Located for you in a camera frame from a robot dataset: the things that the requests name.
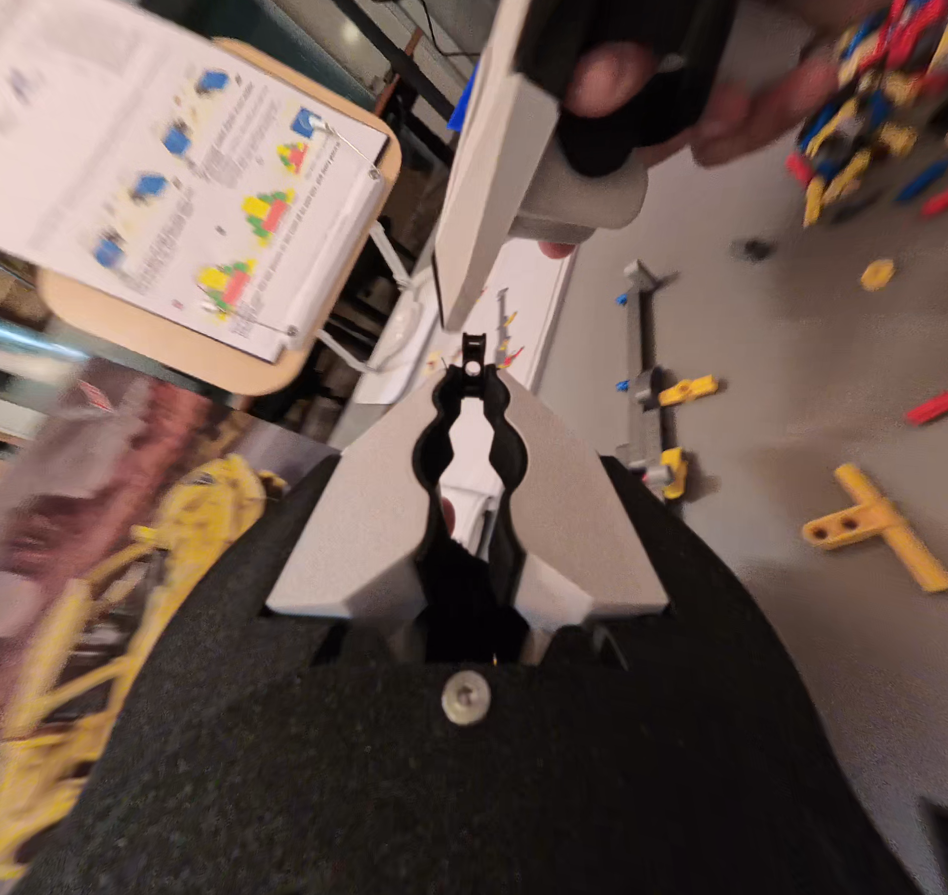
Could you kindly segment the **black lego pin connector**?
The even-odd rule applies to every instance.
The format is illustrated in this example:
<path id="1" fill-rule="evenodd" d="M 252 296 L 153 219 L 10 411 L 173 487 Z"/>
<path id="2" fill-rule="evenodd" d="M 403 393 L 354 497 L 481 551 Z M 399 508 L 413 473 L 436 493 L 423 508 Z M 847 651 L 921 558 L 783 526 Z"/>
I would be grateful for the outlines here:
<path id="1" fill-rule="evenodd" d="M 462 397 L 483 399 L 486 354 L 485 334 L 463 333 L 460 364 L 463 377 Z"/>

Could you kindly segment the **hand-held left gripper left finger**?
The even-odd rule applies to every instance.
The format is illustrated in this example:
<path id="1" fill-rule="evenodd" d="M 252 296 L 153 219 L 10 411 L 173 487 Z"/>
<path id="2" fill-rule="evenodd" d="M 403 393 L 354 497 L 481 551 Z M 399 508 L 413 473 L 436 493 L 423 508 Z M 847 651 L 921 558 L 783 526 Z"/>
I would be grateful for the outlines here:
<path id="1" fill-rule="evenodd" d="M 425 610 L 461 613 L 464 550 L 446 528 L 441 479 L 463 393 L 460 371 L 437 372 L 342 451 L 268 595 L 271 612 L 385 634 Z"/>

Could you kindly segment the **blue plastic bin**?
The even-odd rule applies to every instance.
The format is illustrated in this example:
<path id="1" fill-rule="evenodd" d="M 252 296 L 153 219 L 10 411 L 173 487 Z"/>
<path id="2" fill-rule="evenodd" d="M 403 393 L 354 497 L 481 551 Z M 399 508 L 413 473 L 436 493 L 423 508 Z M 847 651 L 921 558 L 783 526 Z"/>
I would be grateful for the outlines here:
<path id="1" fill-rule="evenodd" d="M 450 118 L 447 120 L 446 127 L 448 131 L 452 133 L 460 134 L 464 128 L 465 121 L 468 116 L 468 109 L 470 107 L 470 100 L 475 89 L 479 68 L 480 62 L 475 64 L 473 71 L 468 78 L 468 83 L 466 84 L 460 98 L 458 99 Z"/>

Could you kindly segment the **pile of colourful lego pins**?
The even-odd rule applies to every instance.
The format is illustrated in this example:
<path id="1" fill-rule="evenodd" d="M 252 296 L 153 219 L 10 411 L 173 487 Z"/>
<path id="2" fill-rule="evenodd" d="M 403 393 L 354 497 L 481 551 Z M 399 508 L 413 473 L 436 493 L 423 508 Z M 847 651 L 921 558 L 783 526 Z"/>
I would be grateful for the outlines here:
<path id="1" fill-rule="evenodd" d="M 946 92 L 947 0 L 891 0 L 833 49 L 837 90 L 801 125 L 786 168 L 804 193 L 802 226 L 853 197 L 870 169 L 908 156 L 916 107 Z"/>

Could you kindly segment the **grey lego beam assembly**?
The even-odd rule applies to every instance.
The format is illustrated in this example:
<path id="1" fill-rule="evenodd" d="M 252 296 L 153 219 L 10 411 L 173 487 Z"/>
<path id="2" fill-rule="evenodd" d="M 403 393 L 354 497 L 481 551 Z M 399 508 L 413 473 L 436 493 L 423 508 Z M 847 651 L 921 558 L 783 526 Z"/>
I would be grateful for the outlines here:
<path id="1" fill-rule="evenodd" d="M 624 399 L 626 425 L 615 454 L 659 501 L 677 505 L 685 497 L 689 459 L 671 431 L 671 413 L 716 394 L 720 383 L 712 375 L 668 380 L 655 355 L 653 326 L 654 296 L 666 281 L 638 259 L 623 275 L 626 289 L 615 301 L 624 311 L 628 376 L 615 389 Z"/>

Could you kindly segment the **person's right hand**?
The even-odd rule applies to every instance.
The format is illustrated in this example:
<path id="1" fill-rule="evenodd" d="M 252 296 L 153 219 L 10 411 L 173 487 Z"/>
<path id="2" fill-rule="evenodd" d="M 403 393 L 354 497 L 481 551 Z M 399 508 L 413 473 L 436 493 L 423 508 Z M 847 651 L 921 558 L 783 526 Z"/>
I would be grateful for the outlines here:
<path id="1" fill-rule="evenodd" d="M 764 0 L 800 19 L 819 37 L 839 34 L 887 0 Z M 563 108 L 583 118 L 604 118 L 623 107 L 656 71 L 652 55 L 629 42 L 608 43 L 586 51 L 577 61 Z M 647 167 L 688 147 L 695 163 L 714 167 L 756 152 L 784 136 L 822 107 L 836 91 L 836 68 L 823 52 L 801 56 L 799 63 L 762 90 L 720 82 L 702 119 L 675 139 L 641 151 Z"/>

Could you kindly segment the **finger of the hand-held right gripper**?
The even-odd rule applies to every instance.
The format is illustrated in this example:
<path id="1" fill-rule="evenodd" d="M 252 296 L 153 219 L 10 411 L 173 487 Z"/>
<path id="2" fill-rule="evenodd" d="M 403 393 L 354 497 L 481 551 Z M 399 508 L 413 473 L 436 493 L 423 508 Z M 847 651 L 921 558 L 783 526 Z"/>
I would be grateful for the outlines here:
<path id="1" fill-rule="evenodd" d="M 535 0 L 500 0 L 481 52 L 433 244 L 442 326 L 468 319 L 550 143 L 556 97 L 517 64 Z"/>

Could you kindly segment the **white lego instruction booklet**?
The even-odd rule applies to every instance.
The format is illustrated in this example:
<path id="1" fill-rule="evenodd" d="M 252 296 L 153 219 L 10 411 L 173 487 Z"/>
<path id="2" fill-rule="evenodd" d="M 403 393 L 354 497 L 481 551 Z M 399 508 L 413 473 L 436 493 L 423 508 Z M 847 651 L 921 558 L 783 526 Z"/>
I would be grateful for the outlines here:
<path id="1" fill-rule="evenodd" d="M 484 362 L 495 364 L 529 390 L 536 388 L 571 258 L 551 260 L 530 240 L 512 239 L 502 249 L 464 328 L 441 326 L 429 266 L 409 279 L 355 388 L 357 404 L 389 406 L 422 387 L 430 376 L 462 362 L 462 334 L 484 334 Z M 481 407 L 467 400 L 450 433 L 453 460 L 440 487 L 455 510 L 454 538 L 477 553 L 488 513 L 502 484 L 489 464 L 493 431 Z"/>

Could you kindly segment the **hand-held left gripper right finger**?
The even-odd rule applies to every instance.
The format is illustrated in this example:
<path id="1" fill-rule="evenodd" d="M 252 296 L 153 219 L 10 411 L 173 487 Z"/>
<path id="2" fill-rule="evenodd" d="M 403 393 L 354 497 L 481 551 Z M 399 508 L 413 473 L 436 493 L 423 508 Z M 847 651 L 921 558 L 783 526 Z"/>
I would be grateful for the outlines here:
<path id="1" fill-rule="evenodd" d="M 567 627 L 661 613 L 670 597 L 600 456 L 508 376 L 485 388 L 484 414 L 504 485 L 490 582 L 525 622 L 524 646 L 546 648 Z"/>

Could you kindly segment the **yellow car lego box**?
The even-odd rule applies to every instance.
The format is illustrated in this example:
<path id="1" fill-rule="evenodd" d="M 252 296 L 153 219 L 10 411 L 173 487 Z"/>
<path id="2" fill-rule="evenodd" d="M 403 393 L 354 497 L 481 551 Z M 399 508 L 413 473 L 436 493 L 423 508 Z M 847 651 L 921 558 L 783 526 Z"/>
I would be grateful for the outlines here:
<path id="1" fill-rule="evenodd" d="M 21 444 L 2 430 L 2 893 L 74 808 L 175 613 L 335 453 L 102 358 Z"/>

